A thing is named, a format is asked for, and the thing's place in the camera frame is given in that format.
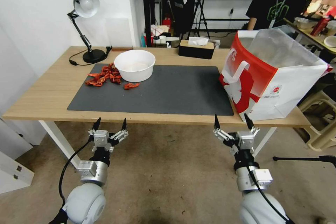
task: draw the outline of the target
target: crayfish pile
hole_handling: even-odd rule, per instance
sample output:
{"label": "crayfish pile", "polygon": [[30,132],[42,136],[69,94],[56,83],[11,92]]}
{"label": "crayfish pile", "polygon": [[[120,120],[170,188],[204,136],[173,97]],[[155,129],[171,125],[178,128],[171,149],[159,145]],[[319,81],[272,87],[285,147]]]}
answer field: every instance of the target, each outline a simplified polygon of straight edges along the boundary
{"label": "crayfish pile", "polygon": [[[116,68],[114,63],[111,63],[107,66],[103,66],[100,73],[89,73],[89,76],[93,77],[92,79],[85,82],[87,86],[102,86],[105,81],[108,79],[112,83],[121,84],[121,75],[119,70]],[[132,89],[139,86],[138,83],[127,83],[124,85],[124,89]]]}

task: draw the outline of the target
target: red and white paper bag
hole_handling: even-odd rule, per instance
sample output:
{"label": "red and white paper bag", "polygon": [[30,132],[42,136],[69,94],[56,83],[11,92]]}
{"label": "red and white paper bag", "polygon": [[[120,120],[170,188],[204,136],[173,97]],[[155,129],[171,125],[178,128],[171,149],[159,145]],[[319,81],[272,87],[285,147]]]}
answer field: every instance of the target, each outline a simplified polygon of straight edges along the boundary
{"label": "red and white paper bag", "polygon": [[[252,120],[284,118],[330,68],[301,45],[298,54],[303,52],[305,58],[310,54],[311,65],[273,67],[241,44],[240,38],[254,38],[257,33],[258,31],[237,32],[219,80],[243,121],[244,113]],[[297,43],[288,36],[285,39]]]}

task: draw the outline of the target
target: table top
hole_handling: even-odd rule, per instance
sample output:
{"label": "table top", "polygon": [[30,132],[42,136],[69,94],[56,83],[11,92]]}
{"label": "table top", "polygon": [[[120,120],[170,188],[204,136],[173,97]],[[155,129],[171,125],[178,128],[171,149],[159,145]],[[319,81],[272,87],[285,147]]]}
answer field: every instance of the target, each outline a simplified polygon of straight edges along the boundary
{"label": "table top", "polygon": [[336,47],[329,47],[326,44],[323,43],[324,39],[326,38],[325,35],[320,36],[313,36],[310,33],[312,32],[313,28],[310,29],[299,29],[294,23],[291,21],[284,19],[284,21],[291,27],[293,27],[295,30],[297,30],[299,33],[305,35],[307,38],[315,41],[320,47],[328,50],[332,54],[336,54]]}
{"label": "table top", "polygon": [[[202,65],[216,66],[222,70],[224,59],[229,49],[216,49],[212,59],[198,59],[179,56],[175,48],[141,48],[150,51],[156,57],[158,65]],[[121,122],[126,117],[129,123],[152,124],[199,124],[213,125],[212,115],[183,115],[183,114],[149,114],[122,112],[70,111],[68,105],[92,69],[92,65],[73,66],[69,57],[85,47],[70,47],[24,95],[3,115],[5,119],[45,120],[45,121],[96,121],[101,117],[103,122]],[[104,61],[111,63],[119,51],[111,51]],[[83,64],[82,54],[72,58],[78,64]],[[229,125],[245,125],[233,106],[233,116],[219,116],[220,123]],[[309,121],[302,112],[295,107],[293,111],[282,119],[256,121],[258,126],[275,127],[306,127]]]}

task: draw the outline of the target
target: plastic bag liner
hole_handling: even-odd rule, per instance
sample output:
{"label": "plastic bag liner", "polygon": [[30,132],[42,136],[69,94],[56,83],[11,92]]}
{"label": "plastic bag liner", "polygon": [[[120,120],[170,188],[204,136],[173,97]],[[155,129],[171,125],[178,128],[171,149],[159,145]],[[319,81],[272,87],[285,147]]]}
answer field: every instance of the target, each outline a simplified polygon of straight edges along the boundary
{"label": "plastic bag liner", "polygon": [[247,50],[275,68],[319,64],[316,55],[279,29],[260,30]]}

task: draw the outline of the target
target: shopping bag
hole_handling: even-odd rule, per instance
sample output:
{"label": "shopping bag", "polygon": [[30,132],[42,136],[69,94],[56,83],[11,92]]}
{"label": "shopping bag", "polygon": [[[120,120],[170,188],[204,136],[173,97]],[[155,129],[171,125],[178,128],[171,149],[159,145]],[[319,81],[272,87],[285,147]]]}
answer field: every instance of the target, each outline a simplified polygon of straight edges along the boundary
{"label": "shopping bag", "polygon": [[[242,38],[254,38],[249,50]],[[238,31],[219,80],[243,121],[244,113],[252,120],[266,120],[286,117],[330,70],[278,29]]]}

